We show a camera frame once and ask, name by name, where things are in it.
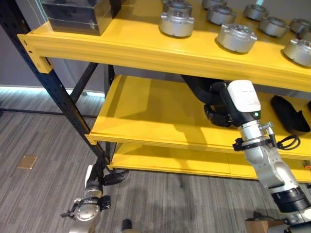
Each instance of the black foot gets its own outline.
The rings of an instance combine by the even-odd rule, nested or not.
[[[122,231],[126,229],[132,229],[132,221],[129,219],[125,219],[122,221]]]

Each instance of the gray carpet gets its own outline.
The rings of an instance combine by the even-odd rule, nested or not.
[[[17,97],[10,95],[0,92],[0,101],[13,108],[10,101]],[[38,103],[45,98],[45,104]],[[28,109],[38,110],[33,104],[39,110],[55,109],[43,94],[30,99],[26,93],[19,97]],[[96,111],[99,102],[93,106]],[[80,111],[89,114],[90,108],[81,104]],[[94,120],[87,122],[91,126]],[[33,170],[17,168],[24,155],[38,156]],[[0,233],[68,232],[73,222],[59,214],[82,197],[86,167],[95,159],[64,116],[4,112]],[[142,233],[244,233],[244,220],[254,212],[279,218],[272,198],[256,181],[131,171],[126,181],[106,187],[104,194],[111,196],[112,206],[102,212],[99,233],[119,233],[125,218]]]

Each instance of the metal cylinder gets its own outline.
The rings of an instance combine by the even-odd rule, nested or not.
[[[257,4],[247,5],[243,12],[244,16],[255,21],[260,21],[263,17],[268,16],[269,11]]]
[[[217,24],[233,23],[237,14],[228,6],[214,6],[207,10],[206,18],[208,21]]]
[[[280,18],[263,17],[260,21],[259,29],[267,35],[282,37],[290,30],[290,27]]]
[[[186,37],[193,32],[194,18],[188,13],[169,11],[161,14],[160,30],[171,36]]]
[[[226,6],[227,0],[202,0],[202,6],[205,9],[214,7],[214,6]]]
[[[294,18],[290,23],[291,30],[299,35],[305,28],[311,27],[311,22],[303,18]]]
[[[188,13],[189,16],[192,14],[192,5],[185,0],[165,0],[163,1],[163,12],[168,11],[180,11],[183,13]]]
[[[311,27],[304,28],[304,30],[298,36],[300,39],[307,40],[311,42]]]
[[[283,53],[293,62],[311,67],[311,42],[307,40],[291,40],[283,49]]]
[[[223,24],[216,41],[224,48],[240,53],[251,50],[257,36],[248,27],[240,24]]]

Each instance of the silver metal part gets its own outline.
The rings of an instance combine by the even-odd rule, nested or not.
[[[134,229],[126,229],[126,230],[122,231],[121,233],[139,233],[139,231],[134,230]]]
[[[97,188],[87,189],[84,198],[102,196],[102,191]],[[94,233],[100,220],[101,212],[95,200],[84,202],[76,211],[77,220],[74,222],[69,233]]]
[[[291,40],[283,49],[283,53],[293,62],[311,67],[311,42],[307,40]]]
[[[304,28],[298,36],[300,39],[307,40],[311,42],[311,27]]]
[[[247,142],[249,139],[264,136],[264,132],[262,131],[260,122],[258,120],[253,120],[244,125],[241,125],[239,130],[244,142]]]
[[[163,12],[168,11],[180,11],[183,13],[188,13],[189,16],[192,14],[192,5],[185,0],[166,0],[163,1]]]
[[[171,36],[186,37],[193,32],[194,18],[188,13],[179,11],[163,12],[161,14],[160,30]]]
[[[259,29],[267,35],[282,37],[290,30],[290,27],[280,18],[263,17],[260,21]]]
[[[239,127],[242,135],[242,146],[259,143],[269,139],[265,136],[274,134],[272,124],[261,125],[258,120],[250,121]],[[277,148],[272,147],[271,144],[257,145],[255,147],[245,149],[244,155],[246,160],[255,169],[256,175],[262,185],[273,193],[288,191],[299,187],[295,176],[291,169],[281,159]],[[311,207],[302,211],[291,213],[281,213],[288,225],[297,225],[311,221]]]
[[[243,12],[244,16],[255,21],[260,21],[263,17],[268,16],[269,11],[257,4],[247,5]]]
[[[97,215],[91,221],[76,220],[70,228],[69,233],[95,233],[96,226],[100,220],[100,215]]]
[[[305,210],[291,212],[291,213],[281,213],[282,217],[285,219],[285,223],[288,225],[297,225],[305,222],[311,221],[311,207]]]
[[[227,0],[202,0],[202,6],[205,9],[208,9],[210,7],[214,6],[226,6]]]
[[[233,23],[237,14],[228,6],[214,6],[207,10],[206,18],[208,21],[217,24]]]
[[[239,24],[223,24],[216,41],[224,48],[240,53],[251,50],[257,36],[248,27]]]
[[[311,22],[303,18],[294,18],[290,23],[291,30],[299,35],[305,28],[311,27]]]

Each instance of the black diagonal brace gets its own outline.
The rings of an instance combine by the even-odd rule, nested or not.
[[[82,94],[84,88],[86,87],[87,82],[91,78],[92,74],[94,73],[98,63],[91,62],[86,70],[84,71],[83,75],[79,79],[78,83],[74,87],[70,97],[74,103],[76,103]]]
[[[33,71],[35,76],[47,90],[60,110],[64,113],[66,118],[74,126],[79,135],[88,144],[97,157],[104,157],[106,163],[109,164],[109,159],[105,156],[105,153],[100,145],[98,143],[96,145],[91,145],[86,139],[85,134],[89,134],[90,129],[63,84],[59,80],[55,71],[52,70],[49,74],[39,73],[25,51],[23,45],[19,41],[17,34],[27,34],[30,32],[30,28],[14,0],[0,1],[0,24],[29,68]]]

